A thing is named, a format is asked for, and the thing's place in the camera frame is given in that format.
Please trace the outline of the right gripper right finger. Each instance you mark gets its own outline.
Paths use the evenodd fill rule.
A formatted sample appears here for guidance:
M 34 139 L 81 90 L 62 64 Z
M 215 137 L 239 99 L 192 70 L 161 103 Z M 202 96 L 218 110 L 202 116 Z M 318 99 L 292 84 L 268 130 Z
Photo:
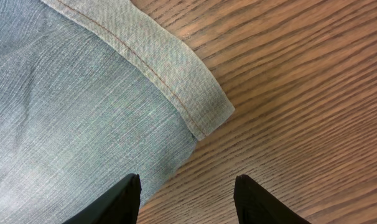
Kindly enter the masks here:
M 248 175 L 236 177 L 233 198 L 239 224 L 310 224 Z

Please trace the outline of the light blue denim jeans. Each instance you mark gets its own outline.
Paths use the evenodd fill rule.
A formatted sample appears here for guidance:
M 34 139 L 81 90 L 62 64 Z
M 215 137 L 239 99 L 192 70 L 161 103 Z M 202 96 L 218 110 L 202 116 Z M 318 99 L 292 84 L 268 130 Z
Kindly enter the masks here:
M 139 174 L 146 203 L 234 106 L 128 0 L 0 0 L 0 223 L 63 223 Z

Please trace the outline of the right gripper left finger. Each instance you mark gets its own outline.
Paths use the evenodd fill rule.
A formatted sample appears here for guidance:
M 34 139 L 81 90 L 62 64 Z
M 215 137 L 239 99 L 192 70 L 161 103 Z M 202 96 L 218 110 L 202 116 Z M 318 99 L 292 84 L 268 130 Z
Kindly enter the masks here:
M 128 174 L 64 224 L 136 224 L 140 196 L 139 174 Z

